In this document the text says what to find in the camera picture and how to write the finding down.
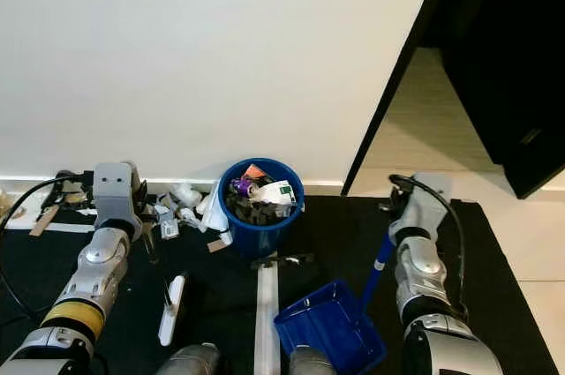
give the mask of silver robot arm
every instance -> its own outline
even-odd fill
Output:
[[[450,182],[439,174],[414,179],[450,200]],[[502,375],[494,353],[463,322],[449,302],[447,270],[438,257],[437,228],[446,214],[433,196],[415,186],[403,214],[388,231],[397,246],[396,304],[404,333],[406,375]]]
[[[127,271],[131,241],[141,235],[132,192],[140,186],[130,163],[102,163],[94,170],[98,212],[92,241],[55,304],[0,367],[1,375],[86,374],[94,345]]]

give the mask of black floor mat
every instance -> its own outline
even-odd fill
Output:
[[[313,252],[315,261],[300,267],[283,266],[279,272],[281,309],[326,282],[342,278],[356,293],[362,291],[388,217],[377,199],[308,197],[306,212],[298,218],[281,255]],[[505,256],[479,205],[456,202],[466,234],[467,277],[465,297],[471,329],[499,357],[506,375],[557,373],[536,323]],[[176,342],[162,348],[156,337],[162,314],[159,278],[137,242],[129,258],[128,274],[102,332],[98,350],[109,361],[112,374],[150,374],[177,347],[214,342],[231,361],[235,375],[253,371],[257,275],[231,248],[209,254],[213,235],[186,229],[178,239],[161,244],[170,278],[186,271],[183,325]],[[52,302],[67,282],[83,234],[45,232],[31,238],[9,232],[2,247],[6,270],[22,295],[35,307]],[[438,248],[448,267],[448,287],[456,282],[457,238],[451,221],[440,228]],[[0,290],[1,320],[18,309]],[[396,283],[389,266],[368,313],[388,347],[388,357],[374,373],[399,374],[403,332],[395,304]],[[0,358],[21,343],[31,325],[21,321],[1,332]]]

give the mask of blue dustpan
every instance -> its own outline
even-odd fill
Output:
[[[379,364],[387,350],[365,308],[393,248],[386,238],[361,301],[338,280],[279,313],[275,326],[286,354],[308,345],[323,352],[340,375],[358,375]]]

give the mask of black wire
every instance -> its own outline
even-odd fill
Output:
[[[78,180],[80,180],[80,176],[60,176],[59,178],[53,178],[53,179],[50,179],[48,181],[43,181],[42,183],[39,183],[36,186],[30,188],[28,191],[26,191],[13,204],[13,206],[10,208],[10,210],[8,211],[6,216],[2,219],[2,221],[0,221],[0,239],[4,238],[4,229],[6,227],[6,224],[8,223],[8,220],[10,220],[10,218],[16,213],[18,208],[22,205],[22,203],[24,201],[26,201],[26,199],[29,196],[31,196],[37,190],[39,190],[43,187],[46,187],[47,185],[51,185],[51,184],[54,184],[54,183],[58,183],[60,181],[65,181],[65,180],[77,180],[78,181]],[[26,304],[26,302],[19,296],[19,294],[14,289],[14,287],[11,285],[11,282],[8,279],[8,275],[4,271],[4,264],[2,262],[1,257],[0,257],[0,281],[2,281],[4,283],[4,285],[6,286],[6,289],[8,290],[8,293],[10,293],[11,298],[14,299],[14,302],[16,302],[18,307],[24,312],[26,318],[30,318],[33,322],[39,324],[41,322],[41,320],[40,320],[39,316],[37,315],[37,313],[35,311],[33,311],[32,308],[29,305]]]
[[[100,353],[94,353],[94,359],[98,360],[98,362],[102,365],[102,373],[104,375],[109,375],[108,361],[106,358]]]
[[[50,309],[53,305],[50,304],[49,306],[43,306],[39,309],[36,309],[34,313],[41,313],[42,311],[46,311]],[[5,322],[0,323],[0,329],[7,327],[8,325],[15,324],[16,322],[20,322],[22,319],[28,319],[27,315],[19,315],[15,318],[8,319]]]
[[[436,190],[429,187],[424,183],[420,183],[418,180],[404,175],[393,174],[389,175],[388,179],[391,183],[401,186],[402,183],[407,183],[411,185],[417,186],[419,189],[427,192],[436,200],[438,200],[443,207],[448,211],[449,216],[453,220],[454,224],[456,225],[457,234],[459,235],[459,285],[457,288],[457,300],[459,302],[459,310],[461,312],[461,316],[465,321],[469,319],[469,312],[467,311],[467,306],[465,306],[463,302],[463,286],[464,286],[464,278],[465,278],[465,235],[463,232],[463,226],[461,225],[461,221],[459,220],[459,216],[453,207],[439,194]]]

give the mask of dustpan handle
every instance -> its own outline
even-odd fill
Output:
[[[379,254],[377,255],[377,259],[374,261],[373,269],[371,270],[371,275],[369,275],[369,280],[365,285],[365,290],[363,291],[363,295],[361,296],[361,311],[363,313],[367,310],[367,305],[373,298],[373,293],[377,288],[377,284],[379,283],[380,276],[382,275],[382,271],[385,268],[385,264],[388,262],[392,251],[395,249],[395,245],[390,242],[388,235],[385,235],[385,238],[380,245]]]

